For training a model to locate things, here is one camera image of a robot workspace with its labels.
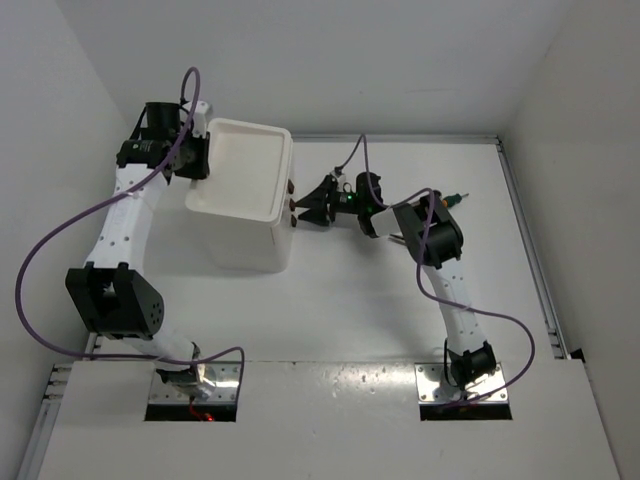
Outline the green handle screwdriver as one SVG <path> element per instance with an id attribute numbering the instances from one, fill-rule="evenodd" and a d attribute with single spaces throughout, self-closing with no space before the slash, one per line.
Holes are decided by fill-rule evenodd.
<path id="1" fill-rule="evenodd" d="M 441 201 L 446 208 L 452 208 L 459 205 L 467 197 L 468 194 L 453 194 L 443 197 Z"/>

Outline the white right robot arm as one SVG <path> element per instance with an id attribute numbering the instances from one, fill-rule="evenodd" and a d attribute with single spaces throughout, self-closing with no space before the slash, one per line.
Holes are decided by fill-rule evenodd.
<path id="1" fill-rule="evenodd" d="M 472 311 L 461 268 L 463 235 L 437 192 L 426 189 L 416 199 L 385 206 L 380 176 L 362 172 L 351 188 L 337 170 L 292 205 L 297 218 L 328 227 L 339 214 L 357 218 L 363 234 L 370 238 L 400 236 L 424 273 L 440 304 L 446 339 L 444 379 L 466 399 L 466 387 L 495 371 L 493 348 Z"/>

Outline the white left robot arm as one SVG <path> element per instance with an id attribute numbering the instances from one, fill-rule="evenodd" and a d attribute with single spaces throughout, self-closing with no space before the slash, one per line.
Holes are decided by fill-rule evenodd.
<path id="1" fill-rule="evenodd" d="M 193 363 L 200 349 L 169 325 L 163 297 L 145 279 L 143 262 L 154 211 L 171 179 L 209 175 L 206 128 L 212 116 L 204 101 L 146 104 L 116 156 L 114 192 L 122 198 L 109 207 L 84 266 L 69 269 L 65 278 L 90 332 L 150 356 L 163 383 L 200 401 L 212 397 L 215 373 Z"/>

